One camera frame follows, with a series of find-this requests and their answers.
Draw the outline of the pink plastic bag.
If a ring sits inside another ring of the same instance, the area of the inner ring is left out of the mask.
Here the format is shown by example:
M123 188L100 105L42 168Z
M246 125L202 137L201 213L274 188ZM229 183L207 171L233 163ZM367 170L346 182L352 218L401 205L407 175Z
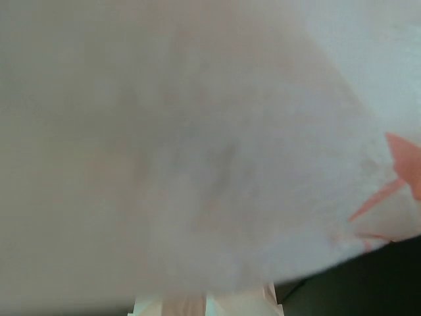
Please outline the pink plastic bag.
M1 2L2 315L419 235L419 1Z

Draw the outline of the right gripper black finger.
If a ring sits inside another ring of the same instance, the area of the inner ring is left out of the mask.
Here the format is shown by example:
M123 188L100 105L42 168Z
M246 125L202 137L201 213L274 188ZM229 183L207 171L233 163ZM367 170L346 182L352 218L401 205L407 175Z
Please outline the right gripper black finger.
M275 287L285 315L419 316L420 238Z

